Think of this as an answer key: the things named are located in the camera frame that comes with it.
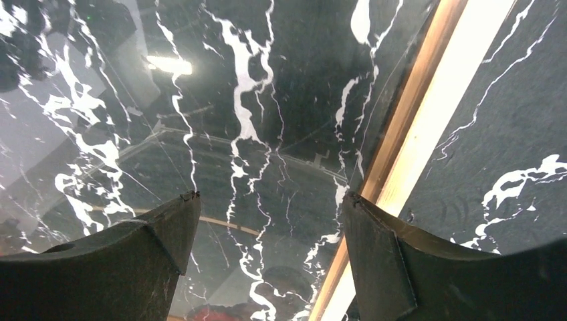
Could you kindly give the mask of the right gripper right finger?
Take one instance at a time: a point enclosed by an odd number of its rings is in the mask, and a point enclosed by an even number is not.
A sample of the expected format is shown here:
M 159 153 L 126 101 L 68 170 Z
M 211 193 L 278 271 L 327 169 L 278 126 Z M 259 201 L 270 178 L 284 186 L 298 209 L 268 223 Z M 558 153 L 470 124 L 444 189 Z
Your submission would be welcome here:
M 565 320 L 566 241 L 508 255 L 457 245 L 344 196 L 362 320 Z

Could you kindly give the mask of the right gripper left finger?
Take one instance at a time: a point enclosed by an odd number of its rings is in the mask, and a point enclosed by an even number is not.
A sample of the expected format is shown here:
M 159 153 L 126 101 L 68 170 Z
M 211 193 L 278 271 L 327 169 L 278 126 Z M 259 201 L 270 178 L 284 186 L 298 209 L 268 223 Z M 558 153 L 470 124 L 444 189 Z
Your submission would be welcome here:
M 1 258 L 2 320 L 166 320 L 201 213 L 197 191 L 42 253 Z

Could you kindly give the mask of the clear acrylic sheet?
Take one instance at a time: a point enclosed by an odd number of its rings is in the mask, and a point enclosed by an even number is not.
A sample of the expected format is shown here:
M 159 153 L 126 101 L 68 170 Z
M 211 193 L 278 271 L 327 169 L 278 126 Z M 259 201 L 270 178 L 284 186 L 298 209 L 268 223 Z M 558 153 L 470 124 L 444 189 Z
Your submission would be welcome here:
M 170 313 L 307 320 L 438 1 L 2 1 L 1 254 L 184 193 Z

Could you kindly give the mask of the wooden picture frame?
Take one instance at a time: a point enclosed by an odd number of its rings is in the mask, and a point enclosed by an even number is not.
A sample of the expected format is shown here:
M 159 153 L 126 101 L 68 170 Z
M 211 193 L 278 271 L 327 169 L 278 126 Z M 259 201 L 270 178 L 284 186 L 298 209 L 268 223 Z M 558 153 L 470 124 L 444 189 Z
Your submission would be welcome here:
M 513 1 L 440 1 L 360 194 L 399 216 Z

